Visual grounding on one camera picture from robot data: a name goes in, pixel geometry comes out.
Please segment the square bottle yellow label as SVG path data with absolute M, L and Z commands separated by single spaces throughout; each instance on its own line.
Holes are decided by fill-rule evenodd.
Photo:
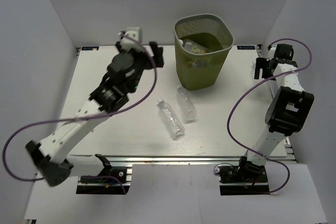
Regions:
M 184 39 L 184 40 L 179 39 L 179 43 L 186 51 L 188 51 L 191 54 L 202 55 L 202 54 L 208 54 L 211 52 L 208 48 L 190 39 Z

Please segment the blue label water bottle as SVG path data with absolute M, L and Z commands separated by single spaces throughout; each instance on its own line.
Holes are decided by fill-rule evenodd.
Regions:
M 194 59 L 191 62 L 191 68 L 193 69 L 205 69 L 212 66 L 210 59 Z

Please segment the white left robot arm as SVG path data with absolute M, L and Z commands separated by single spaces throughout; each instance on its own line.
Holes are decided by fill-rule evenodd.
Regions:
M 144 70 L 164 66 L 163 48 L 154 41 L 150 42 L 152 57 L 144 50 L 123 49 L 120 42 L 116 43 L 116 48 L 119 53 L 112 58 L 99 86 L 90 93 L 75 119 L 64 123 L 38 143 L 29 141 L 25 146 L 34 165 L 51 187 L 75 176 L 90 183 L 110 179 L 113 168 L 105 156 L 71 155 L 70 152 L 95 127 L 128 103 L 128 95 L 136 92 Z

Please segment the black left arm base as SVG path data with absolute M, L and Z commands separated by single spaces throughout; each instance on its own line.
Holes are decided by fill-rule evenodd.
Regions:
M 98 178 L 78 179 L 77 195 L 125 195 L 131 185 L 132 165 L 112 165 Z

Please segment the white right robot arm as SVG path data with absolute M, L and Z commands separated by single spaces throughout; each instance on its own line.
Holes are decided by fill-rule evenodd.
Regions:
M 253 150 L 247 151 L 239 160 L 238 177 L 247 182 L 264 171 L 266 157 L 278 144 L 293 133 L 299 132 L 309 114 L 314 95 L 305 92 L 296 75 L 297 63 L 293 60 L 292 45 L 278 44 L 270 51 L 271 59 L 257 58 L 254 78 L 267 79 L 289 71 L 287 75 L 271 79 L 273 100 L 265 115 L 265 129 Z

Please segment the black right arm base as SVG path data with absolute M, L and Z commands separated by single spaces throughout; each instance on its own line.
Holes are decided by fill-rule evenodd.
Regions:
M 219 177 L 221 196 L 269 195 L 268 177 L 264 166 L 246 167 L 219 163 L 214 166 L 214 175 Z

